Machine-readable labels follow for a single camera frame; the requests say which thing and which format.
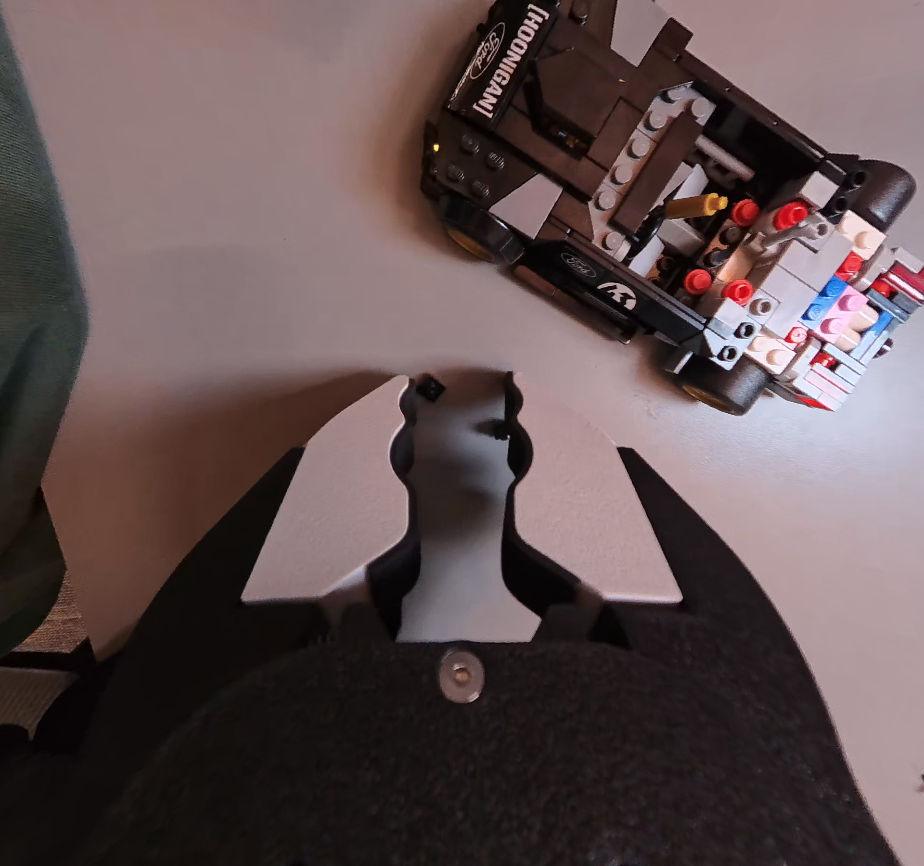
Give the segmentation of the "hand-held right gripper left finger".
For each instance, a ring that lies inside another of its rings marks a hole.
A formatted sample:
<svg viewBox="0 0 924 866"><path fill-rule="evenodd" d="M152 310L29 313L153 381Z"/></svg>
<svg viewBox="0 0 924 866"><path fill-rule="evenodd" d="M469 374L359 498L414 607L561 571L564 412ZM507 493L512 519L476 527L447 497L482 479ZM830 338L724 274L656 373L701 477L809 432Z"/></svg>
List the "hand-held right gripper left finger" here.
<svg viewBox="0 0 924 866"><path fill-rule="evenodd" d="M241 595L245 604L308 602L323 613L371 603L400 613L418 580L414 383L386 381L305 445Z"/></svg>

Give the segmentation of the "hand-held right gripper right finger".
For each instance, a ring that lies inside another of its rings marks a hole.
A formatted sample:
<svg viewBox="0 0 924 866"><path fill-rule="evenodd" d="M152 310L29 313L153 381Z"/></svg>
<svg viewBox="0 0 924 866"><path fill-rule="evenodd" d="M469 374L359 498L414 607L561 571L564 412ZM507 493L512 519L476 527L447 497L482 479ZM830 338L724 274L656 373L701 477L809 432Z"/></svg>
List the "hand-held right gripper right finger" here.
<svg viewBox="0 0 924 866"><path fill-rule="evenodd" d="M527 608L682 599L617 445L550 392L505 380L502 576Z"/></svg>

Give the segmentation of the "black lego car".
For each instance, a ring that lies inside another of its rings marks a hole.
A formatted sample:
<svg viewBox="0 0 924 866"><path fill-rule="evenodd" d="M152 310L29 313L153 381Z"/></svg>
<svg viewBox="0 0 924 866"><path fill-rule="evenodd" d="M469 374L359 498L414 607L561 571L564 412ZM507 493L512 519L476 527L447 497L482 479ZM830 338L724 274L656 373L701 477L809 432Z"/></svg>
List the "black lego car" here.
<svg viewBox="0 0 924 866"><path fill-rule="evenodd" d="M692 398L835 412L922 308L904 168L826 151L694 57L655 0L497 0L425 123L447 235Z"/></svg>

